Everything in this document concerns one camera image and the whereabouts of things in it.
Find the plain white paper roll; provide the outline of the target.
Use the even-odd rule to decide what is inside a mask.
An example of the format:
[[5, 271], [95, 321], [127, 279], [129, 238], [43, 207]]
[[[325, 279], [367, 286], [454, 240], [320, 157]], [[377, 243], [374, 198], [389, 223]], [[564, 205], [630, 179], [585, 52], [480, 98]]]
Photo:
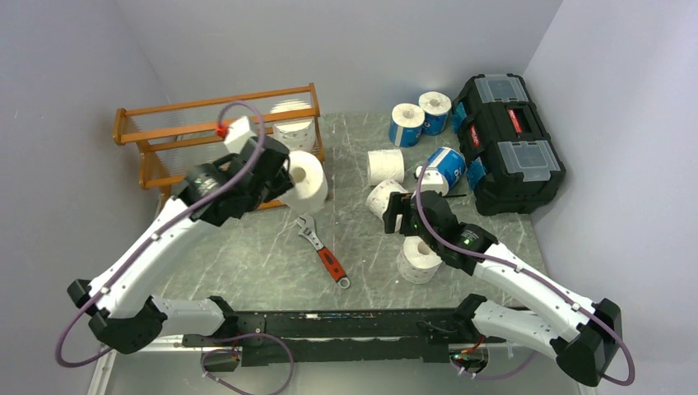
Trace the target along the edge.
[[306, 151], [292, 151], [289, 159], [294, 186], [278, 200], [299, 214], [319, 211], [328, 196], [328, 183], [320, 160]]

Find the dotted white roll front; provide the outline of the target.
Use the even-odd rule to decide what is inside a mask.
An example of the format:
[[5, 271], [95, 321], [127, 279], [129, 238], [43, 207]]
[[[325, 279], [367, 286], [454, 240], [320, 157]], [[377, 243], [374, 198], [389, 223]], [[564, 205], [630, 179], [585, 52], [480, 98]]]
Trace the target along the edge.
[[441, 258], [418, 236], [408, 236], [397, 257], [398, 272], [413, 284], [430, 281], [442, 265]]

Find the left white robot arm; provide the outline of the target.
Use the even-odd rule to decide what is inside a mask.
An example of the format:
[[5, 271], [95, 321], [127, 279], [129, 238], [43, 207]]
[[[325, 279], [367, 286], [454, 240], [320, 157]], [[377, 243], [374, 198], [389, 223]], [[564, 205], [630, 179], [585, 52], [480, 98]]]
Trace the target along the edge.
[[109, 270], [67, 289], [90, 316], [96, 339], [132, 354], [158, 337], [201, 335], [224, 346], [238, 334], [238, 317], [220, 296], [167, 300], [151, 288], [186, 250], [220, 228], [291, 190], [290, 151], [251, 137], [238, 153], [193, 167], [147, 231]]

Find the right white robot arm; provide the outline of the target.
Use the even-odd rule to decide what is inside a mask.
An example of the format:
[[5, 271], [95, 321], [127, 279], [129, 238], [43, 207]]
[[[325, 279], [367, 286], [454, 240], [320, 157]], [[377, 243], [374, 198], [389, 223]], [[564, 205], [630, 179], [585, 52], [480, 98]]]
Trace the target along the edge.
[[587, 387], [612, 380], [609, 365], [618, 351], [628, 352], [615, 302], [593, 301], [552, 281], [487, 230], [459, 221], [436, 192], [390, 193], [383, 220], [386, 233], [419, 237], [447, 266], [497, 286], [532, 312], [469, 295], [454, 311], [458, 338], [472, 342], [482, 335], [526, 346]]

